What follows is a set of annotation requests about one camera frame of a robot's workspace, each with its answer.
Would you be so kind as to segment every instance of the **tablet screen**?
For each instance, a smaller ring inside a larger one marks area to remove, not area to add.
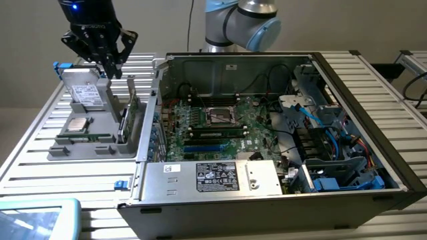
[[[2,238],[48,240],[60,211],[60,207],[0,210]]]

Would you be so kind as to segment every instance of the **barcode sticker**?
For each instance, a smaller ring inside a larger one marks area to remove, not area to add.
[[[72,90],[83,106],[103,106],[103,100],[95,85],[75,85]]]

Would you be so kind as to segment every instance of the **warning label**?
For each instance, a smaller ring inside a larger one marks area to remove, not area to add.
[[[200,193],[239,191],[235,162],[208,162],[196,164],[196,189]]]
[[[103,106],[103,100],[95,85],[75,85],[72,90],[83,106]]]

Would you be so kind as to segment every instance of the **blue latch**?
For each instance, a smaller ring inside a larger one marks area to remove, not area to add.
[[[62,77],[62,73],[60,73],[60,69],[71,69],[75,65],[72,63],[68,63],[68,62],[64,62],[64,63],[59,63],[58,61],[54,62],[54,70],[55,70],[55,73],[59,77],[59,80],[63,80],[63,77]]]
[[[114,190],[128,190],[128,181],[116,181],[114,183]]]

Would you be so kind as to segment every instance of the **motherboard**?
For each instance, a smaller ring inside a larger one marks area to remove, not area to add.
[[[167,162],[206,160],[280,161],[276,134],[259,123],[262,99],[172,100],[163,108]]]

